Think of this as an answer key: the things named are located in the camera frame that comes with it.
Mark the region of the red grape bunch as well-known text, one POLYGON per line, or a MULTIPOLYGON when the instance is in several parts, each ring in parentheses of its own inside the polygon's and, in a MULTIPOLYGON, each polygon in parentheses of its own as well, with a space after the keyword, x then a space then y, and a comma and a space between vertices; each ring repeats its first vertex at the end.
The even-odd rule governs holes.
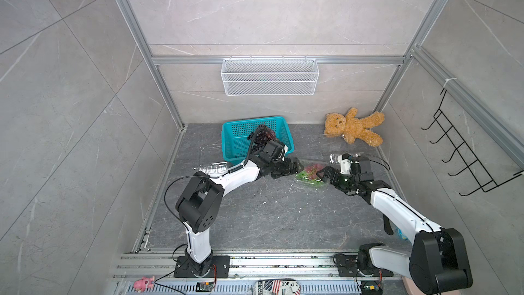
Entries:
POLYGON ((324 165, 314 164, 307 166, 304 171, 308 180, 315 180, 318 178, 318 173, 324 168, 324 165))

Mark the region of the green grape bunch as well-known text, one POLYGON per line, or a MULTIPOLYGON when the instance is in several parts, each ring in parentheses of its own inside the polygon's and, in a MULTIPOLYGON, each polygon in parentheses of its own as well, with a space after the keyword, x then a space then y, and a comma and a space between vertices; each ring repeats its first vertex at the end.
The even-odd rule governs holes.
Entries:
POLYGON ((300 184, 308 186, 308 187, 322 188, 326 185, 314 173, 303 171, 303 172, 297 173, 295 177, 296 177, 296 180, 300 184))

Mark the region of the dark purple grape bunch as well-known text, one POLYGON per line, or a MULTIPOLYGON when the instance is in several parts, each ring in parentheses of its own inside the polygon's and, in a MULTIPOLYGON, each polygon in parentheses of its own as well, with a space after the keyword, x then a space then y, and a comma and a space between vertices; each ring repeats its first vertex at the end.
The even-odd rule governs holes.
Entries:
POLYGON ((271 128, 261 124, 247 136, 247 139, 249 140, 248 153, 255 154, 259 150, 263 150, 270 141, 275 141, 276 134, 271 128))

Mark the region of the teal plastic basket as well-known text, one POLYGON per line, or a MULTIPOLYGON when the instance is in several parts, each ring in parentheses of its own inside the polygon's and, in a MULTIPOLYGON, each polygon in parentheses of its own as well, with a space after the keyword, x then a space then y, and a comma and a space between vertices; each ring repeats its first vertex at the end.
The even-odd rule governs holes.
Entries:
POLYGON ((247 156, 250 140, 248 136, 255 132, 259 125, 272 129, 279 141, 283 142, 288 154, 295 150, 289 125, 283 117, 261 117, 249 120, 227 122, 222 125, 222 156, 225 161, 237 165, 247 156))

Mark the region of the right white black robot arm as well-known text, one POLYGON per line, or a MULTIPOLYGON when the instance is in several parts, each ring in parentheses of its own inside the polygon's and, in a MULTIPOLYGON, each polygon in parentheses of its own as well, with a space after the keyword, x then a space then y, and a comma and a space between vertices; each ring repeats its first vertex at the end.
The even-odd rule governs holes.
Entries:
POLYGON ((337 158, 339 168, 327 166, 317 172, 324 183, 345 195, 361 197, 383 214, 387 234, 398 229, 412 244, 410 252, 393 250, 382 243, 360 247, 357 268, 363 275, 389 270, 414 282, 423 294, 441 294, 473 285, 465 240, 454 228, 443 228, 401 199, 383 180, 376 180, 368 157, 349 154, 337 158))

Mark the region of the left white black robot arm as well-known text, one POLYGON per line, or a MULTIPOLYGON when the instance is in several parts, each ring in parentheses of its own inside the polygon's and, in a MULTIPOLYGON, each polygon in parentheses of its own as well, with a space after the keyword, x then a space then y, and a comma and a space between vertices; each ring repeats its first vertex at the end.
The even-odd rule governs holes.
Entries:
POLYGON ((185 257, 195 276, 203 277, 211 268, 210 228, 217 219, 225 195, 267 175, 278 179, 304 170, 297 158, 287 158, 286 153, 284 143, 270 140, 262 149, 249 150, 241 163, 225 172, 212 175, 196 172, 189 177, 175 209, 186 228, 185 257))

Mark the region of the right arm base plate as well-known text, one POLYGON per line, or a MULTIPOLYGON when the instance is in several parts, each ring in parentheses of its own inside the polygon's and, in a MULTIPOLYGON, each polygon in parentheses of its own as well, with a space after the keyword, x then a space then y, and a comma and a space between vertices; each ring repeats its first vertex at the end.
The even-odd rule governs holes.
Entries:
POLYGON ((377 268, 361 269, 358 254, 336 253, 333 255, 333 262, 340 277, 394 277, 394 273, 389 270, 379 270, 377 268))

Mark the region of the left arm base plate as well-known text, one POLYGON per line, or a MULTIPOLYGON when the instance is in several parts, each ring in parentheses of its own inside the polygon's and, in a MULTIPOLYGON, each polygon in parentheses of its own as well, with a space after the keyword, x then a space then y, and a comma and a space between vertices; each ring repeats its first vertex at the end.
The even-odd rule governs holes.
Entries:
POLYGON ((231 258, 227 255, 211 255, 201 263, 195 262, 191 257, 179 256, 173 272, 175 278, 227 278, 229 276, 231 258))

